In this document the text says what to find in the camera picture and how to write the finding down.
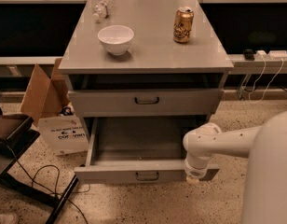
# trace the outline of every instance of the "white bowl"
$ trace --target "white bowl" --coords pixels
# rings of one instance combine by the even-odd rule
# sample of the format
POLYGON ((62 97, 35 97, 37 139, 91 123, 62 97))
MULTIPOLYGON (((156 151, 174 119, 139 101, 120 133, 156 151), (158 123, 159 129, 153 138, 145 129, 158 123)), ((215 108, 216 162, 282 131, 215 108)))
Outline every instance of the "white bowl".
POLYGON ((108 52, 122 55, 131 47, 134 32, 127 26, 107 26, 101 29, 98 38, 108 52))

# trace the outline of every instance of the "cabinet top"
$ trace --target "cabinet top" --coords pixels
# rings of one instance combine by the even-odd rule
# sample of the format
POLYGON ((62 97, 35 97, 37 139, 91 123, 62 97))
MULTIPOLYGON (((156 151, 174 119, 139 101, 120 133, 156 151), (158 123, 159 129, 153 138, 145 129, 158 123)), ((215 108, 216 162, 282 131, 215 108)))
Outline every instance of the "cabinet top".
POLYGON ((96 23, 88 0, 63 56, 64 74, 228 72, 233 68, 198 0, 115 0, 111 16, 96 23), (173 40, 175 13, 191 7, 194 19, 189 42, 173 40), (109 25, 129 26, 133 44, 121 56, 108 53, 97 37, 109 25))

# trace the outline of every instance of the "power strip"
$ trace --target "power strip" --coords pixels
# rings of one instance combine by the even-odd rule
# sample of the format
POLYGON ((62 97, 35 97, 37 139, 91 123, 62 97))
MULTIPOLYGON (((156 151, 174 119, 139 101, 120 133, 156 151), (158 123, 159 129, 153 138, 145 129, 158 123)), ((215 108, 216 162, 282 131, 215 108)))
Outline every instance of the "power strip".
POLYGON ((286 50, 271 50, 268 55, 271 59, 283 59, 287 60, 287 51, 286 50))

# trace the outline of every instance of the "bottle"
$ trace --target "bottle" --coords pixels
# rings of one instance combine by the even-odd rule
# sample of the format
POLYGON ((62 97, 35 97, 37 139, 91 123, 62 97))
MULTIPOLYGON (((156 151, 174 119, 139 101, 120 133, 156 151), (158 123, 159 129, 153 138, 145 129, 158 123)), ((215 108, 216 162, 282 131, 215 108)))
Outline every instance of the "bottle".
POLYGON ((93 8, 93 18, 96 22, 100 22, 102 19, 107 18, 114 6, 114 0, 99 0, 99 2, 93 8))

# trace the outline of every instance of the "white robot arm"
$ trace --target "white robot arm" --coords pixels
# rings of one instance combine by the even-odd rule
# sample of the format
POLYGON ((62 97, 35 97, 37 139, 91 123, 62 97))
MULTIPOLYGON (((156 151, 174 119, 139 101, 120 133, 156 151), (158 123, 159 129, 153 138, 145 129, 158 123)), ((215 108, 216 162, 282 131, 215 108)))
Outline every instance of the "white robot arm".
POLYGON ((265 125, 222 133, 212 123, 184 137, 185 171, 202 178, 212 154, 246 157, 242 224, 287 223, 287 112, 265 125))

